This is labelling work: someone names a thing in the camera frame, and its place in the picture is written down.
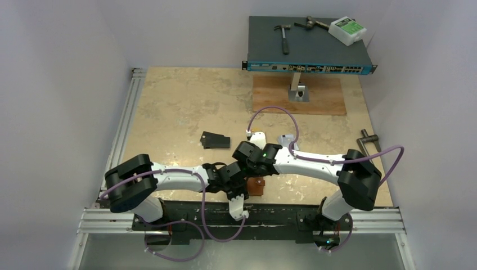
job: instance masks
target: metal stand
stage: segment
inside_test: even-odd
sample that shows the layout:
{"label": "metal stand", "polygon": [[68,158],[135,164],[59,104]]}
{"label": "metal stand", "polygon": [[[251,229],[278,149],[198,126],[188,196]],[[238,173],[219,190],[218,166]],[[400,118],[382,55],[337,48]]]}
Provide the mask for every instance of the metal stand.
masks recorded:
{"label": "metal stand", "polygon": [[293,73],[291,77],[290,89],[288,90],[288,100],[290,102],[310,102],[308,87],[300,82],[300,72]]}

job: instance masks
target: wooden board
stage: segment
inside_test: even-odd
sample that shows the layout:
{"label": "wooden board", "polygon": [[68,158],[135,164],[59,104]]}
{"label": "wooden board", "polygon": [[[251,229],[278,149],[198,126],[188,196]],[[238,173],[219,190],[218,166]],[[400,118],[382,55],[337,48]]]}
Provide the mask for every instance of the wooden board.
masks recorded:
{"label": "wooden board", "polygon": [[[291,76],[260,76],[253,79],[253,110],[269,105],[283,107],[293,114],[346,115],[340,79],[302,75],[300,82],[308,86],[310,102],[290,102],[288,89]],[[270,109],[264,113],[283,113]]]}

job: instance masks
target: green label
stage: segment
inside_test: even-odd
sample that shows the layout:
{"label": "green label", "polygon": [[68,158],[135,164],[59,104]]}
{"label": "green label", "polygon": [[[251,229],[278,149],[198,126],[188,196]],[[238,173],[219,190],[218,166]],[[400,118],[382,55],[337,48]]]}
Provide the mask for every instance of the green label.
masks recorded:
{"label": "green label", "polygon": [[350,35],[358,32],[358,31],[360,31],[361,29],[364,28],[360,24],[358,24],[357,22],[353,21],[350,18],[346,18],[342,21],[337,22],[336,26],[345,30]]}

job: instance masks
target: cable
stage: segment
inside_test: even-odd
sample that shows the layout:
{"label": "cable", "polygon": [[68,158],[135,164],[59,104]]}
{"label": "cable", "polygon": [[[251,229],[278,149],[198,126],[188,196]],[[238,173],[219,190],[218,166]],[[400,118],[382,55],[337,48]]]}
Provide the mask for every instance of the cable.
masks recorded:
{"label": "cable", "polygon": [[[362,157],[362,158],[359,158],[359,159],[352,159],[352,160],[339,160],[339,161],[333,161],[333,160],[326,160],[326,159],[314,159],[314,158],[311,158],[311,157],[305,157],[305,156],[300,156],[300,155],[295,155],[294,153],[294,149],[293,149],[293,145],[295,145],[295,143],[298,141],[298,137],[300,136],[300,132],[298,130],[298,124],[296,123],[296,119],[293,117],[293,115],[287,111],[286,109],[282,108],[282,107],[278,107],[278,106],[266,106],[266,107],[263,107],[261,108],[260,110],[256,111],[256,113],[252,116],[252,118],[250,119],[249,121],[249,125],[247,127],[247,132],[250,132],[250,128],[252,126],[252,122],[253,120],[255,119],[255,117],[263,110],[265,109],[270,109],[270,108],[274,108],[274,109],[279,109],[281,111],[284,111],[290,118],[291,120],[293,121],[293,124],[295,125],[295,130],[296,130],[296,136],[295,136],[295,139],[290,142],[290,144],[288,145],[288,151],[290,152],[290,154],[292,156],[294,156],[295,158],[297,159],[301,159],[301,160],[307,160],[307,161],[315,161],[315,162],[320,162],[320,163],[330,163],[331,165],[333,164],[352,164],[352,163],[360,163],[360,162],[363,162],[363,161],[369,161],[371,159],[374,159],[374,158],[377,158],[379,156],[382,156],[382,155],[385,155],[393,150],[396,150],[396,149],[399,149],[399,154],[398,156],[396,157],[396,159],[394,160],[394,163],[393,165],[391,166],[391,168],[389,168],[388,170],[388,173],[386,175],[384,175],[384,177],[382,178],[382,180],[379,182],[379,186],[381,186],[387,179],[388,177],[391,175],[391,173],[394,171],[394,168],[396,168],[396,166],[398,165],[399,161],[401,160],[401,157],[403,156],[404,154],[404,146],[402,145],[395,145],[395,146],[392,146],[390,148],[387,148],[385,149],[384,151],[381,151],[379,153],[376,153],[374,155],[371,155],[371,156],[366,156],[366,157]],[[353,232],[353,219],[351,218],[351,214],[349,215],[349,220],[350,220],[350,225],[351,225],[351,229],[349,230],[349,233],[348,235],[346,236],[346,238],[343,240],[342,243],[340,243],[339,246],[336,247],[336,249],[333,249],[333,250],[327,250],[326,252],[335,252],[335,251],[338,251],[342,248],[343,245],[345,245],[349,238],[351,237],[351,234]]]}
{"label": "cable", "polygon": [[[202,185],[202,202],[201,202],[201,217],[202,217],[202,226],[204,227],[204,231],[207,233],[207,235],[217,241],[217,242],[229,242],[233,239],[235,239],[239,234],[240,232],[242,231],[242,229],[244,228],[244,225],[245,225],[245,220],[246,218],[244,217],[242,219],[242,224],[240,224],[237,232],[230,238],[227,238],[227,239],[218,239],[216,238],[215,236],[213,236],[209,229],[207,228],[207,224],[205,223],[205,182],[204,182],[204,179],[202,178],[202,176],[199,174],[199,173],[196,173],[196,172],[193,172],[191,170],[185,170],[185,169],[178,169],[178,168],[170,168],[170,169],[165,169],[164,171],[162,170],[152,170],[152,171],[149,171],[149,172],[145,172],[145,173],[140,173],[140,174],[137,174],[137,175],[134,175],[132,177],[129,177],[125,180],[122,180],[121,182],[115,184],[114,186],[108,188],[103,194],[100,195],[100,200],[104,200],[106,195],[108,195],[109,193],[111,193],[113,190],[115,190],[116,188],[126,184],[126,183],[129,183],[133,180],[136,180],[138,178],[141,178],[141,177],[144,177],[144,176],[149,176],[149,175],[152,175],[152,174],[156,174],[156,173],[190,173],[191,175],[193,176],[196,176],[201,185]],[[196,224],[190,222],[190,221],[187,221],[187,220],[178,220],[178,221],[173,221],[173,222],[169,222],[169,223],[166,223],[166,224],[162,224],[162,225],[152,225],[152,226],[158,226],[158,227],[164,227],[164,226],[169,226],[169,225],[173,225],[173,224],[177,224],[177,223],[187,223],[187,224],[191,224],[193,225],[195,228],[197,228],[200,232],[200,234],[202,235],[202,245],[201,247],[199,248],[199,251],[194,254],[193,256],[191,257],[187,257],[187,258],[184,258],[184,259],[178,259],[178,258],[171,258],[171,257],[168,257],[168,256],[165,256],[165,255],[162,255],[162,254],[159,254],[159,253],[156,253],[155,251],[151,251],[148,247],[147,247],[147,243],[145,242],[145,245],[146,245],[146,250],[149,251],[151,254],[153,255],[156,255],[158,257],[161,257],[161,258],[164,258],[164,259],[167,259],[167,260],[171,260],[173,262],[186,262],[188,260],[192,260],[194,258],[196,258],[201,252],[202,252],[202,249],[204,247],[204,242],[205,242],[205,237],[204,237],[204,233],[202,232],[202,230],[200,229],[199,226],[197,226]]]}
{"label": "cable", "polygon": [[170,260],[170,261],[173,261],[173,262],[187,262],[189,260],[193,260],[195,259],[197,256],[199,256],[199,254],[202,252],[202,249],[204,249],[204,244],[205,244],[205,236],[204,236],[204,233],[202,232],[202,230],[200,229],[199,226],[197,226],[196,224],[190,222],[190,221],[187,221],[187,220],[178,220],[178,221],[172,221],[172,222],[169,222],[169,223],[166,223],[166,224],[161,224],[161,225],[155,225],[155,224],[151,224],[149,222],[146,222],[144,221],[144,219],[141,218],[141,221],[143,223],[146,223],[150,226],[153,226],[155,228],[161,228],[161,227],[165,227],[165,226],[171,226],[171,225],[174,225],[174,224],[178,224],[178,223],[185,223],[185,224],[189,224],[189,225],[192,225],[193,227],[195,227],[199,232],[200,232],[200,236],[202,237],[202,243],[200,245],[200,248],[199,250],[192,256],[190,257],[186,257],[186,258],[173,258],[173,257],[169,257],[169,256],[166,256],[166,255],[163,255],[163,254],[160,254],[160,253],[157,253],[153,250],[151,250],[148,246],[147,246],[147,236],[144,237],[144,245],[146,247],[146,250],[145,251],[148,251],[149,253],[151,253],[152,255],[155,255],[157,257],[161,257],[163,259],[166,259],[166,260]]}
{"label": "cable", "polygon": [[333,253],[333,252],[336,252],[338,250],[340,250],[341,248],[343,248],[343,246],[348,242],[348,240],[351,238],[351,233],[353,232],[353,218],[351,217],[351,213],[349,213],[349,232],[348,232],[348,235],[346,235],[346,238],[340,242],[340,244],[334,248],[334,249],[328,249],[326,251],[323,251],[322,249],[318,249],[319,251],[323,251],[323,252],[326,252],[326,253]]}

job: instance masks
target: white wall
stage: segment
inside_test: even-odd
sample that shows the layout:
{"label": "white wall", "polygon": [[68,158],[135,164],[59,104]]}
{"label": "white wall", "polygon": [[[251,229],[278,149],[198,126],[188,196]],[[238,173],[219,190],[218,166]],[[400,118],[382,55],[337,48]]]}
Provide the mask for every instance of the white wall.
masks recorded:
{"label": "white wall", "polygon": [[368,47],[363,91],[382,147],[406,147],[389,186],[419,269],[477,262],[476,7],[393,1]]}
{"label": "white wall", "polygon": [[390,0],[98,0],[131,66],[239,67],[254,16],[352,16],[369,40]]}
{"label": "white wall", "polygon": [[130,70],[95,1],[2,1],[0,269],[64,269]]}

